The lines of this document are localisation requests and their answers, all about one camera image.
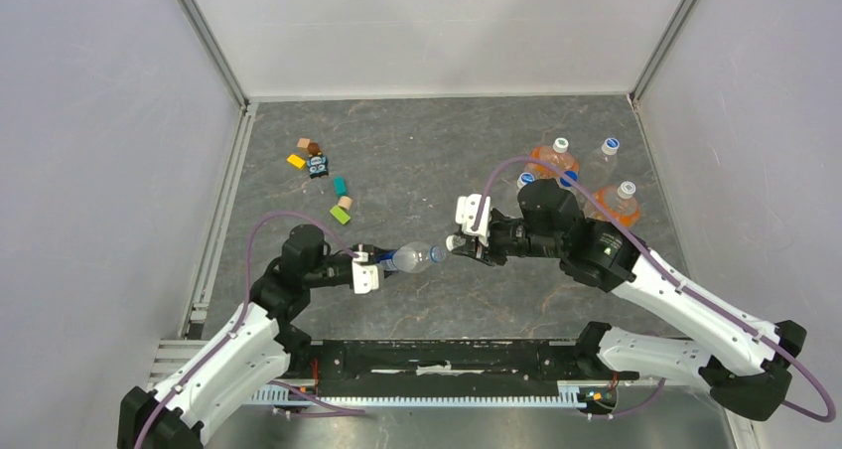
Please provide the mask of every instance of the teal block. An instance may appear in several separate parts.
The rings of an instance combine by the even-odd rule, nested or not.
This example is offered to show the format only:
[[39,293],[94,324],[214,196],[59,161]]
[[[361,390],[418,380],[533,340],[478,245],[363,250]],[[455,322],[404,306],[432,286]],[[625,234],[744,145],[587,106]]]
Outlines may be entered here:
[[348,195],[348,187],[346,187],[345,180],[342,178],[334,178],[334,189],[337,191],[337,196],[341,198]]

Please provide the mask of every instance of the gray floor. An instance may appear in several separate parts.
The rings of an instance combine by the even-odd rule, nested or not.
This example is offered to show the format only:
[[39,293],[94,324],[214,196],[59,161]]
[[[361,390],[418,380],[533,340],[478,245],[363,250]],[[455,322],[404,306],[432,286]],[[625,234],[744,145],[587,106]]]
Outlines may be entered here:
[[[624,388],[620,408],[650,388]],[[733,449],[721,407],[706,395],[668,387],[649,408],[613,421],[570,409],[379,408],[364,417],[287,421],[266,406],[242,406],[209,449]]]
[[[299,137],[318,141],[331,176],[343,176],[354,204],[339,225],[328,179],[311,181],[286,162]],[[221,328],[244,292],[245,240],[274,210],[299,211],[328,223],[349,242],[399,246],[443,243],[453,231],[459,196],[482,190],[505,158],[558,136],[584,158],[606,137],[621,141],[617,180],[637,184],[643,217],[634,231],[683,269],[651,161],[623,96],[536,96],[262,103],[255,118],[204,337]],[[510,168],[492,188],[494,206],[519,215]],[[266,225],[252,271],[262,272],[300,224]],[[390,278],[364,296],[346,288],[314,290],[295,321],[314,339],[567,338],[591,320],[636,332],[674,334],[645,310],[583,287],[551,260],[514,260],[502,268],[451,257],[439,268]]]

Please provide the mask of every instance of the wall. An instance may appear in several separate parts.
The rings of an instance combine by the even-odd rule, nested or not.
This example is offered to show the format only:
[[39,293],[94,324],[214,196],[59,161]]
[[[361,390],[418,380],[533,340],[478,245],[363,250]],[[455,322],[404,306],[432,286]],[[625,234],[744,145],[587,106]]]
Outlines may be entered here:
[[[641,115],[692,274],[804,325],[800,359],[842,402],[840,30],[840,0],[700,0]],[[824,413],[799,375],[789,397]],[[768,448],[842,446],[842,424],[785,408],[756,427]]]
[[176,0],[0,0],[0,33],[0,447],[114,447],[238,109]]
[[680,0],[197,0],[258,98],[626,92]]

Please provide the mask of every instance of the marble surface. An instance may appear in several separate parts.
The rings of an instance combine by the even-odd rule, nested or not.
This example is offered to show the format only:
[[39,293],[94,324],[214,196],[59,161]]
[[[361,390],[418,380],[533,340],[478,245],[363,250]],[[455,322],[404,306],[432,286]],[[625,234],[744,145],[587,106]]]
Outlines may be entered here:
[[[319,142],[331,177],[345,178],[354,199],[345,226],[329,214],[336,203],[329,179],[310,180],[286,158],[299,137]],[[242,300],[245,242],[250,228],[275,210],[306,213],[348,242],[383,247],[412,240],[443,244],[459,196],[482,190],[501,160],[522,156],[556,137],[583,159],[609,136],[621,141],[616,181],[637,184],[642,218],[633,230],[683,269],[643,137],[624,96],[534,96],[261,103],[239,182],[210,302],[204,337],[221,328]],[[491,201],[519,216],[511,167]],[[300,222],[265,225],[254,247],[259,275]],[[489,268],[451,256],[415,275],[389,278],[377,291],[316,289],[294,322],[314,339],[568,338],[589,321],[635,332],[674,335],[646,310],[561,273],[557,261],[511,259]]]

